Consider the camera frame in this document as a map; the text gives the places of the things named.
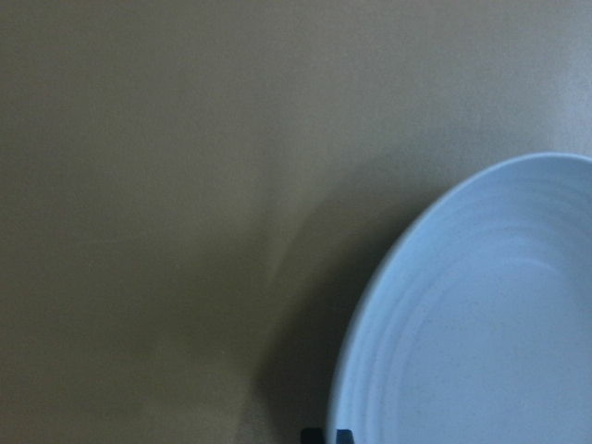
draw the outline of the white plate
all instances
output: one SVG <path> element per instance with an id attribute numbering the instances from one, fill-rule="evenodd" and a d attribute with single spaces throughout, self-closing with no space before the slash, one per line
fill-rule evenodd
<path id="1" fill-rule="evenodd" d="M 592 160 L 535 154 L 432 205 L 384 260 L 333 383 L 328 442 L 592 442 Z"/>

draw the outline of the black object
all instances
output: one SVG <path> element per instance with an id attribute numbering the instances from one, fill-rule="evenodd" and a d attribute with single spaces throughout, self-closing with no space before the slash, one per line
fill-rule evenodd
<path id="1" fill-rule="evenodd" d="M 337 444 L 355 444 L 351 430 L 337 430 Z M 325 444 L 323 429 L 303 428 L 300 432 L 300 444 Z"/>

